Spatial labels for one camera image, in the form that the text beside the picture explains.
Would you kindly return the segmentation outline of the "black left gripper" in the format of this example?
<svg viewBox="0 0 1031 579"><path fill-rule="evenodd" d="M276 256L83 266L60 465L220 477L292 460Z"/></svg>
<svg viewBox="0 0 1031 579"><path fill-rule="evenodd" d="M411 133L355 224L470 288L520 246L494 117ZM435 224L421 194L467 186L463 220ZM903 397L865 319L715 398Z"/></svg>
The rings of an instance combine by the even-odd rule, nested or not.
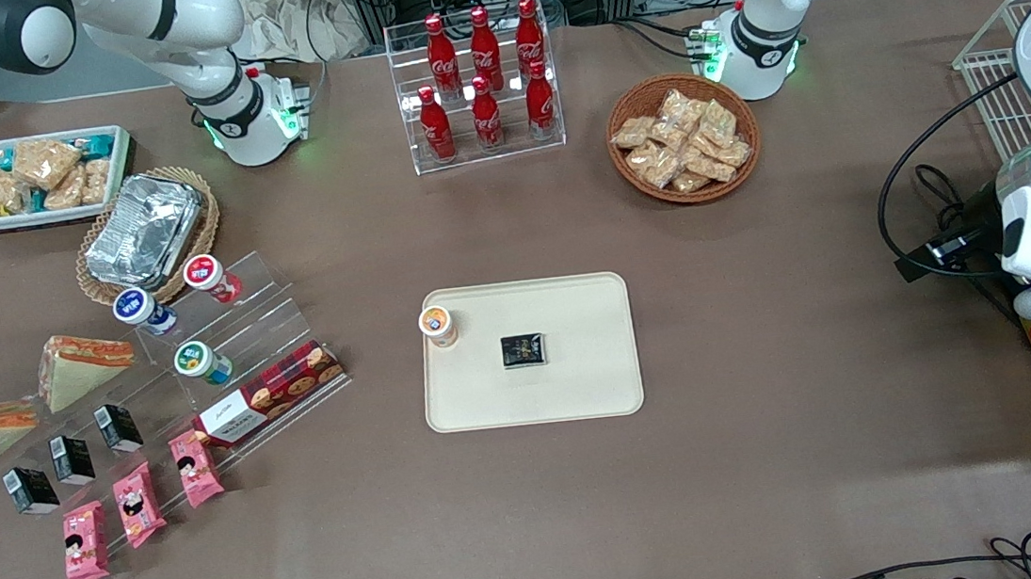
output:
<svg viewBox="0 0 1031 579"><path fill-rule="evenodd" d="M1001 207L994 183L985 183L968 199L949 201L937 217L939 231L906 256L895 261L904 281L937 270L965 273L975 257L987 257L986 271L1000 267L1003 246Z"/></svg>

